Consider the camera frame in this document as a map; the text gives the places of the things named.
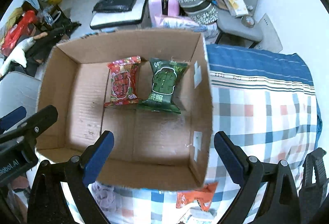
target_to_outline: cardboard box flap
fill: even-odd
[[[206,176],[213,133],[213,103],[205,54],[203,37],[200,37],[191,60],[194,88],[190,137],[190,168],[199,180]]]
[[[72,156],[82,154],[67,148],[40,150],[39,153],[55,163],[66,162]],[[199,187],[187,166],[130,163],[110,158],[105,162],[97,180],[109,185],[163,191],[191,190]]]
[[[99,138],[108,77],[106,63],[78,65],[67,114],[65,147],[84,151]]]
[[[58,47],[80,64],[113,62],[137,55],[146,60],[157,57],[190,61],[199,37],[199,33],[185,30],[129,30],[70,40]]]
[[[53,105],[58,111],[58,119],[37,139],[37,149],[64,147],[67,110],[71,98],[77,63],[59,48],[53,47],[39,90],[37,110]]]

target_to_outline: green snack package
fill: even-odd
[[[180,114],[180,109],[171,101],[175,86],[187,68],[187,63],[151,58],[153,79],[152,92],[139,106],[152,111],[167,111]]]

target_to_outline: black and white bag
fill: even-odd
[[[212,0],[178,0],[184,12],[193,21],[207,25],[217,20],[218,14]]]

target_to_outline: orange snack package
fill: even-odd
[[[218,182],[209,183],[202,189],[196,191],[184,191],[177,193],[176,208],[197,201],[201,210],[208,211],[210,209],[213,195],[215,194]]]

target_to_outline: red snack package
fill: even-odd
[[[30,23],[36,23],[37,17],[34,11],[27,11],[22,20],[19,21],[17,26],[12,27],[5,36],[5,41],[1,46],[1,53],[5,56],[9,56],[12,50],[15,48],[16,43],[20,36],[23,34],[29,35],[31,31],[28,29]]]
[[[217,185],[218,182],[214,182],[205,185],[200,190],[177,192],[176,208],[182,208],[183,206],[193,203],[196,200],[201,210],[208,211],[210,209]]]
[[[140,64],[140,56],[128,57],[108,63],[111,70],[111,97],[104,106],[138,103],[135,90],[135,72]]]

